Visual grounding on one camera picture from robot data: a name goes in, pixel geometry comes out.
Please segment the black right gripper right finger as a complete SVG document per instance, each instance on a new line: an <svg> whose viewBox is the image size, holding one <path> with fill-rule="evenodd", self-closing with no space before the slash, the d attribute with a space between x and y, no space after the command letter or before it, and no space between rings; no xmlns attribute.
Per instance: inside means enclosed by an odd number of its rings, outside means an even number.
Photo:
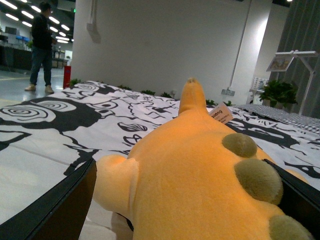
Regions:
<svg viewBox="0 0 320 240"><path fill-rule="evenodd" d="M318 240L320 238L320 191L270 160L263 161L273 167L281 178L283 197L279 208L286 215L300 222Z"/></svg>

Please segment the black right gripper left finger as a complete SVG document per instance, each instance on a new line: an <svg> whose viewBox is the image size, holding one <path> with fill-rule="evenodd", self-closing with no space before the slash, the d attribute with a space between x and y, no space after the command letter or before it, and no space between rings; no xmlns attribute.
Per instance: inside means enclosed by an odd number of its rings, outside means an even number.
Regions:
<svg viewBox="0 0 320 240"><path fill-rule="evenodd" d="M85 162L0 226L2 240L77 240L96 183L95 160Z"/></svg>

